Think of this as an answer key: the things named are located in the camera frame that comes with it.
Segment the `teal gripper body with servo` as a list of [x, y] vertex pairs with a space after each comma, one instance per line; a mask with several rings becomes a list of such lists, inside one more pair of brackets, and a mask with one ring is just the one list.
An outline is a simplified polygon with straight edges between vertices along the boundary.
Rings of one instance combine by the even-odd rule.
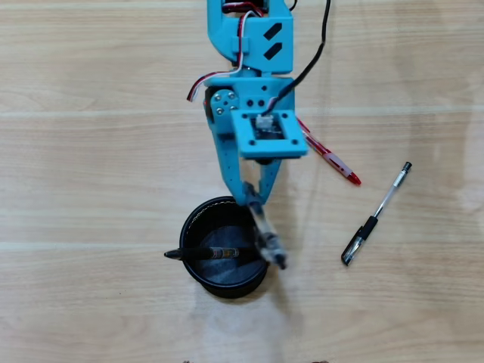
[[234, 105], [238, 109], [264, 113], [269, 108], [272, 98], [292, 81], [291, 78], [279, 77], [217, 77], [209, 79], [204, 95], [205, 106], [216, 95], [220, 97], [214, 104], [219, 107]]

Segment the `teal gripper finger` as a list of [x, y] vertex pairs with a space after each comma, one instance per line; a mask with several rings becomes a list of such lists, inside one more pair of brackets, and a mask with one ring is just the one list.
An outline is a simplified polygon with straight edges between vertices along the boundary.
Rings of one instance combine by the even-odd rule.
[[259, 159], [260, 165], [259, 196], [262, 204], [269, 199], [271, 190], [281, 167], [281, 159]]
[[238, 106], [238, 96], [231, 88], [207, 88], [207, 122], [216, 147], [222, 179], [236, 203], [244, 206], [247, 204], [247, 195], [240, 176], [232, 115]]

